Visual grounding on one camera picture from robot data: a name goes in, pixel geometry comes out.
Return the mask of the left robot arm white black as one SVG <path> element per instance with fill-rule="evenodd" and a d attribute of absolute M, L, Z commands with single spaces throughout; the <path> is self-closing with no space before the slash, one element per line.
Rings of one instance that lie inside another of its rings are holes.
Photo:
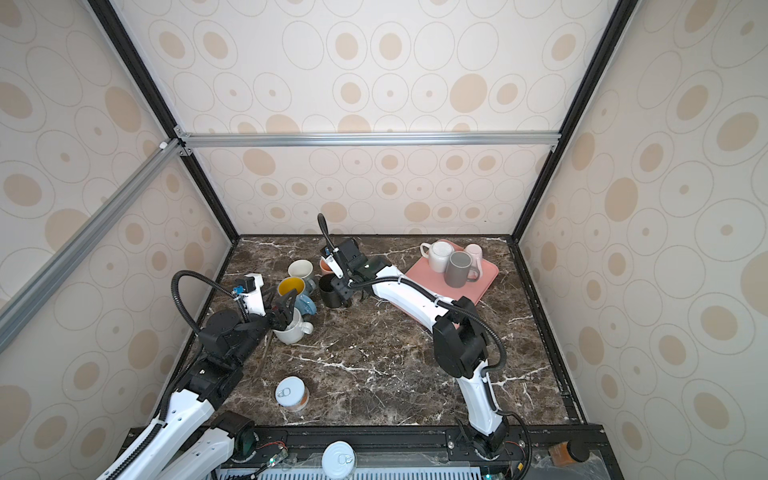
<path fill-rule="evenodd" d="M 182 278 L 197 279 L 236 305 L 199 325 L 181 298 Z M 169 384 L 157 415 L 139 437 L 102 473 L 104 479 L 210 479 L 224 463 L 249 458 L 258 437 L 252 420 L 227 412 L 213 414 L 243 377 L 243 368 L 270 332 L 284 331 L 294 318 L 295 287 L 263 293 L 259 274 L 247 274 L 227 289 L 192 270 L 171 280 L 172 299 L 200 343 L 195 360 Z"/>

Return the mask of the brown bottle on rail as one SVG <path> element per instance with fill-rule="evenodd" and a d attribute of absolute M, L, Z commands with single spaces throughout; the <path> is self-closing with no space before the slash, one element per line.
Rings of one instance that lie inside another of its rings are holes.
<path fill-rule="evenodd" d="M 589 460 L 591 452 L 587 445 L 580 440 L 568 440 L 548 448 L 552 464 L 557 468 L 584 463 Z"/>

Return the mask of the left aluminium crossbar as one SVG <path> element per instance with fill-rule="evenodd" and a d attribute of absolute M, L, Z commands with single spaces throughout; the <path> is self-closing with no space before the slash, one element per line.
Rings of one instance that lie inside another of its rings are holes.
<path fill-rule="evenodd" d="M 180 156 L 181 150 L 179 139 L 166 140 L 3 307 L 2 350 L 9 347 L 166 164 Z"/>

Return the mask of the grey mug white interior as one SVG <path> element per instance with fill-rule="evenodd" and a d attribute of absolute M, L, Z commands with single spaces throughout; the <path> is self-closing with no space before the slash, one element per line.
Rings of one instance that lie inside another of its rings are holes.
<path fill-rule="evenodd" d="M 288 267 L 288 275 L 302 279 L 308 295 L 311 295 L 316 290 L 314 266 L 309 260 L 299 259 L 293 261 Z"/>

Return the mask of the back aluminium crossbar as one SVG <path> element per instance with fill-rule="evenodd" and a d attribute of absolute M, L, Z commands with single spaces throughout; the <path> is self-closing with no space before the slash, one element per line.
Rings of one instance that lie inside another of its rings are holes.
<path fill-rule="evenodd" d="M 180 140 L 190 148 L 556 146 L 560 137 L 557 131 L 180 134 Z"/>

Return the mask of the cream and pink mug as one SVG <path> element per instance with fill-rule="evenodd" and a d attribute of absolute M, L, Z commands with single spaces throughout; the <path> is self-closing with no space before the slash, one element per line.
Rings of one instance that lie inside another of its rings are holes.
<path fill-rule="evenodd" d="M 328 275 L 333 273 L 332 269 L 328 266 L 328 264 L 323 258 L 321 258 L 319 261 L 319 267 L 323 275 Z"/>

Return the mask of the grey mug handle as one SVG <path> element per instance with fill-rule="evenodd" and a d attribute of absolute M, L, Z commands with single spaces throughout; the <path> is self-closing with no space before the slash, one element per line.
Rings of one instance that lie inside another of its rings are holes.
<path fill-rule="evenodd" d="M 474 278 L 475 274 L 471 257 L 464 251 L 455 251 L 450 257 L 443 278 L 449 287 L 459 289 L 469 282 L 476 282 L 478 279 Z"/>

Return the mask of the white can on rail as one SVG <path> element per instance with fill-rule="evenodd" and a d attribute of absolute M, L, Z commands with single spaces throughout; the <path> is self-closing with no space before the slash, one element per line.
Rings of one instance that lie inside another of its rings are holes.
<path fill-rule="evenodd" d="M 356 468 L 356 454 L 352 446 L 345 441 L 335 441 L 323 452 L 321 466 L 328 479 L 351 479 Z"/>

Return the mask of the blue butterfly mug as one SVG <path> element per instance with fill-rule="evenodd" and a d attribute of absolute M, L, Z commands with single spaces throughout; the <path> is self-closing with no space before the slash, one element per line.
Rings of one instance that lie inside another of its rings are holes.
<path fill-rule="evenodd" d="M 295 291 L 295 308 L 302 316 L 316 315 L 317 307 L 310 298 L 305 281 L 299 277 L 288 277 L 280 282 L 277 287 L 281 296 Z"/>

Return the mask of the orange label tin can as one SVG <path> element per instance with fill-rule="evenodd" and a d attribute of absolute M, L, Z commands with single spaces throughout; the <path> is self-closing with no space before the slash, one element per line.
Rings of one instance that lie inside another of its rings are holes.
<path fill-rule="evenodd" d="M 282 408 L 298 412 L 308 404 L 309 390 L 301 378 L 289 376 L 277 385 L 275 399 Z"/>

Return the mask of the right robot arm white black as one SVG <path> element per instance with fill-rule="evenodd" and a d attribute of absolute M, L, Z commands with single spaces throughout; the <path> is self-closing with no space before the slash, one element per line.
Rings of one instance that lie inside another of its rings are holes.
<path fill-rule="evenodd" d="M 352 238 L 336 245 L 329 235 L 321 256 L 334 274 L 333 290 L 343 299 L 364 291 L 410 315 L 432 335 L 438 365 L 457 380 L 467 405 L 469 423 L 462 427 L 478 455 L 493 459 L 509 443 L 508 419 L 522 430 L 523 461 L 531 457 L 529 429 L 515 412 L 497 404 L 489 374 L 506 365 L 501 338 L 479 317 L 466 297 L 441 296 L 410 279 L 382 257 L 366 257 Z"/>

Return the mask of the aluminium crossbar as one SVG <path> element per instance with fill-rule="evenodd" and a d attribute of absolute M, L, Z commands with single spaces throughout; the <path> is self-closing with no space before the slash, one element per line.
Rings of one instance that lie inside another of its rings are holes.
<path fill-rule="evenodd" d="M 179 139 L 166 140 L 3 307 L 2 350 L 9 347 L 166 164 L 180 156 L 181 150 Z"/>
<path fill-rule="evenodd" d="M 180 140 L 190 148 L 556 146 L 560 137 L 557 131 L 180 134 Z"/>

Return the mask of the cream speckled mug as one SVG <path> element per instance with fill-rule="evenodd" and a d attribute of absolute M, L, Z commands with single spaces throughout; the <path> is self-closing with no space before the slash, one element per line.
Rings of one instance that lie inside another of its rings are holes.
<path fill-rule="evenodd" d="M 273 331 L 276 338 L 286 345 L 296 344 L 305 336 L 311 335 L 313 332 L 314 325 L 308 321 L 305 321 L 301 312 L 297 308 L 294 309 L 292 320 L 285 330 Z"/>

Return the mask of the black mug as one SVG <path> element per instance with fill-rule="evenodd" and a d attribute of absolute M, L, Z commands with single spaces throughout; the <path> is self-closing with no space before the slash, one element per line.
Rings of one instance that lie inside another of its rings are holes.
<path fill-rule="evenodd" d="M 326 274 L 319 278 L 318 289 L 322 303 L 329 309 L 337 309 L 344 306 L 344 301 L 340 294 L 334 289 L 333 281 L 336 279 L 334 274 Z"/>

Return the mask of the pink plastic tray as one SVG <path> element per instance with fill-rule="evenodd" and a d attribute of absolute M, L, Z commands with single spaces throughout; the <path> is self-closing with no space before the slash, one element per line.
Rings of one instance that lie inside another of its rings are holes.
<path fill-rule="evenodd" d="M 434 293 L 477 304 L 499 273 L 478 244 L 462 248 L 448 240 L 422 243 L 420 259 L 406 276 Z"/>

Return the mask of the pale pink mug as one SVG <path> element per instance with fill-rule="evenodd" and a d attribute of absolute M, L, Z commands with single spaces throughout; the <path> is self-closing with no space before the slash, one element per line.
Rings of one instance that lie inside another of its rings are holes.
<path fill-rule="evenodd" d="M 480 279 L 483 275 L 483 250 L 478 244 L 469 244 L 464 251 L 471 257 L 472 265 L 476 270 L 475 279 Z"/>

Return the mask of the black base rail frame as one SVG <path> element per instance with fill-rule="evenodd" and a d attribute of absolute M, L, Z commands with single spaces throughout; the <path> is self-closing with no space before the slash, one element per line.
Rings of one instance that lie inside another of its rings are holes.
<path fill-rule="evenodd" d="M 356 454 L 351 479 L 620 479 L 618 461 L 602 428 L 533 426 L 528 463 L 520 449 L 522 431 L 513 427 L 509 443 L 493 459 L 478 455 L 456 426 L 431 427 L 254 427 L 255 452 L 222 464 L 210 479 L 328 479 L 324 450 L 335 441 Z M 588 461 L 557 468 L 548 448 L 568 440 L 589 448 Z"/>

